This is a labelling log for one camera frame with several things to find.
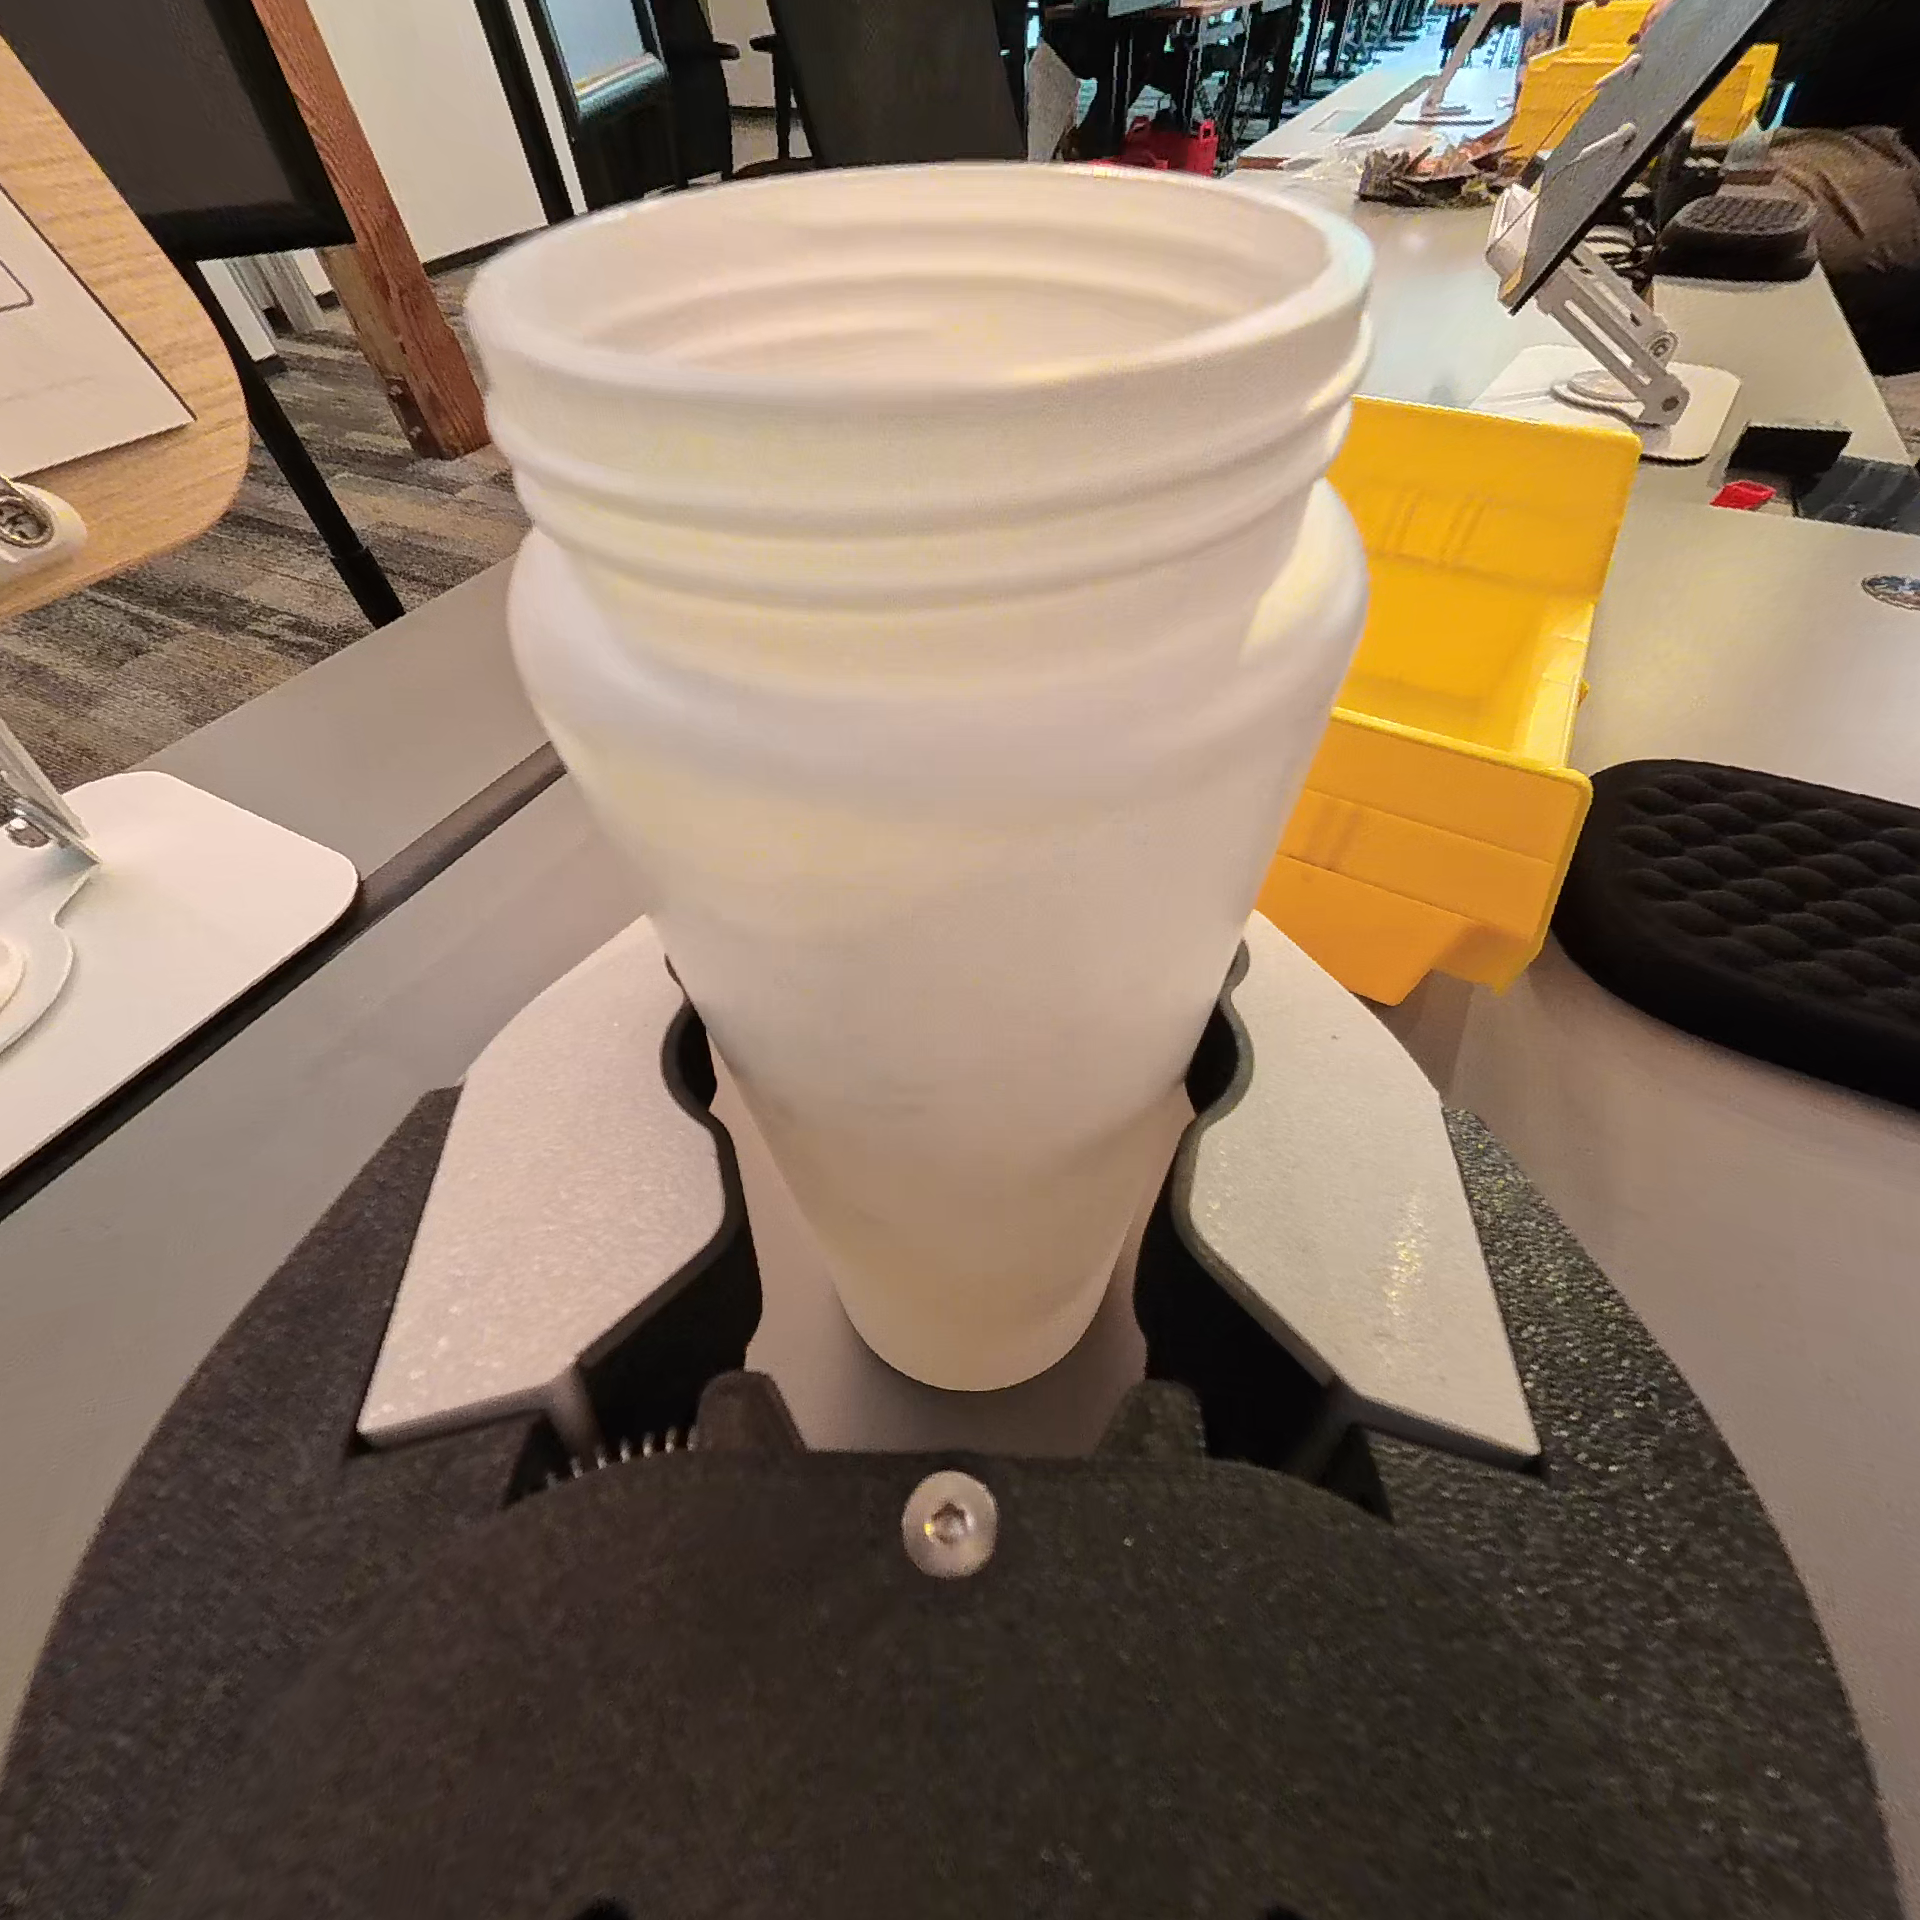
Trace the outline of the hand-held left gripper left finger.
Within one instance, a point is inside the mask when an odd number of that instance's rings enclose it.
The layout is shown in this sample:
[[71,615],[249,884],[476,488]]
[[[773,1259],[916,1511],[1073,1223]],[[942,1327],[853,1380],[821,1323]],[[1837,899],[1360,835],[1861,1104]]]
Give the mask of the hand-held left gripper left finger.
[[471,1066],[357,1432],[547,1418],[571,1456],[683,1430],[752,1343],[752,1223],[707,1034],[645,919]]

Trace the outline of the black partition panel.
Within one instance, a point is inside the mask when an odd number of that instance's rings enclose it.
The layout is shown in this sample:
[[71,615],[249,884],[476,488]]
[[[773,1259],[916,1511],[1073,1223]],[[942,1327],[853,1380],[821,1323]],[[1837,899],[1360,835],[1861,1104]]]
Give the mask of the black partition panel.
[[817,168],[1028,156],[993,4],[776,0],[767,12]]

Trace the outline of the black framed panel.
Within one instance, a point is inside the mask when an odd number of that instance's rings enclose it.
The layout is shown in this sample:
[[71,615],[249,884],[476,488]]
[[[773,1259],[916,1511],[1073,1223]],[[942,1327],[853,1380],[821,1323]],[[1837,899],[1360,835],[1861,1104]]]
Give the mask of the black framed panel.
[[645,0],[529,0],[586,210],[683,183],[676,88]]

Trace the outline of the white plastic bottle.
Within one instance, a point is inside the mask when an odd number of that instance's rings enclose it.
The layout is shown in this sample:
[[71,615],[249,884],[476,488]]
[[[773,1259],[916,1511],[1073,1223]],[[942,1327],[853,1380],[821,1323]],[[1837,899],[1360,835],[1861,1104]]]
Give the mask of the white plastic bottle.
[[1368,615],[1352,218],[740,178],[493,254],[517,669],[893,1369],[1089,1327]]

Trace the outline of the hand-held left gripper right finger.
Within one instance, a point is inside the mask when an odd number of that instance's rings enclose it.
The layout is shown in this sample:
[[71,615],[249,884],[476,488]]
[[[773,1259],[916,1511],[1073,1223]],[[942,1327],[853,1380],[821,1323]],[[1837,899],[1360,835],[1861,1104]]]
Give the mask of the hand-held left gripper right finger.
[[1397,1437],[1499,1470],[1541,1440],[1444,1096],[1406,1045],[1251,915],[1188,1069],[1190,1125],[1143,1220],[1143,1376],[1204,1451],[1335,1470]]

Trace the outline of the wooden instruction sheet board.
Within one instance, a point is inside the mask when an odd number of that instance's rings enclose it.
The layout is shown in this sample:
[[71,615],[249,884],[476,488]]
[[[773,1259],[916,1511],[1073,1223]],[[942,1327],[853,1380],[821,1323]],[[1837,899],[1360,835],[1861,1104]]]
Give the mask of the wooden instruction sheet board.
[[252,428],[199,285],[36,81],[0,51],[0,469],[46,535],[5,535],[0,612],[159,556],[237,502]]

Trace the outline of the tablet on metal stand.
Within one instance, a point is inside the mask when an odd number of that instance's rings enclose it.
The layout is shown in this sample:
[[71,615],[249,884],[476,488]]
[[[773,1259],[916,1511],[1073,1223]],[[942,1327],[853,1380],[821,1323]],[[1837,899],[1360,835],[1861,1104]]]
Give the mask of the tablet on metal stand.
[[1759,0],[1657,4],[1625,60],[1494,213],[1486,261],[1509,313],[1541,295],[1549,277],[1596,227],[1602,205],[1735,65],[1759,15]]

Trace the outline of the pile of crumpled wrappers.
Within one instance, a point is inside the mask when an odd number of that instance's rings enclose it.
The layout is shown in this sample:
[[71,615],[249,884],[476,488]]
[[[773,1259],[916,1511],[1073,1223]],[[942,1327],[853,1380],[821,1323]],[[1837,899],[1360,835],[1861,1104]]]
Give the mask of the pile of crumpled wrappers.
[[1353,198],[1360,205],[1401,210],[1494,205],[1509,178],[1504,127],[1497,127],[1457,141],[1377,146],[1362,156]]

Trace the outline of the brown wooden leg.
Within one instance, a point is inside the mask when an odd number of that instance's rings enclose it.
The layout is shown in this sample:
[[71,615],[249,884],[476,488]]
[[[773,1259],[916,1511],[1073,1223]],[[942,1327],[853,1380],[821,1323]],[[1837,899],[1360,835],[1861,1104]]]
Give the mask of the brown wooden leg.
[[435,300],[311,4],[257,0],[252,12],[350,213],[354,243],[325,245],[319,261],[413,454],[435,462],[477,454],[489,431],[471,354]]

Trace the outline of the small black box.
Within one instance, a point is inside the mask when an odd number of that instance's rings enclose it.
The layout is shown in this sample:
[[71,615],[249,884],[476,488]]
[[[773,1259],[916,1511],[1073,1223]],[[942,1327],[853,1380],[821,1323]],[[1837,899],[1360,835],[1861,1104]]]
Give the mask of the small black box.
[[1850,440],[1843,425],[1751,419],[1730,446],[1709,502],[1799,514],[1799,499],[1837,469]]

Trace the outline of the yellow plastic bin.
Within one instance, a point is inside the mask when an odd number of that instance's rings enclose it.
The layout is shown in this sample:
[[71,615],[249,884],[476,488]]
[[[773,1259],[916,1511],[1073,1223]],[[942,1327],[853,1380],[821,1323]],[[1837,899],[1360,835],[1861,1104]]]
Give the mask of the yellow plastic bin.
[[1639,440],[1360,397],[1329,481],[1368,623],[1258,911],[1335,979],[1509,991],[1549,941],[1592,785],[1589,640]]
[[[1504,127],[1504,158],[1533,158],[1550,151],[1576,115],[1592,106],[1596,82],[1639,44],[1657,4],[1616,0],[1616,4],[1576,4],[1563,44],[1533,56],[1518,82],[1518,106]],[[1694,110],[1694,140],[1735,141],[1773,88],[1778,42],[1756,39],[1741,61],[1716,82],[1716,90]]]

